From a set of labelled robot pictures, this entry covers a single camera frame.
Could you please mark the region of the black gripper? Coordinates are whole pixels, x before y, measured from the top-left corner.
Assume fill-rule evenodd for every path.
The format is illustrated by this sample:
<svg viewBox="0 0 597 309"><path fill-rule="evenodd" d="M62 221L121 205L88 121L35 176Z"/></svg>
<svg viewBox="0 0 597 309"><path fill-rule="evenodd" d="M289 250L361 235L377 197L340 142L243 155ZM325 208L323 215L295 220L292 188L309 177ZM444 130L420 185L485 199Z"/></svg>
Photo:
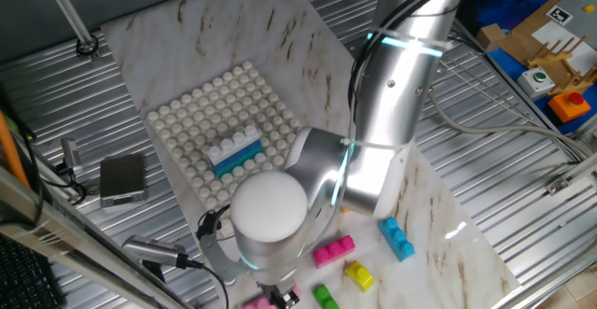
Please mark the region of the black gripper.
<svg viewBox="0 0 597 309"><path fill-rule="evenodd" d="M277 309L292 309L299 302L296 285L288 287L261 285L260 288L269 304Z"/></svg>

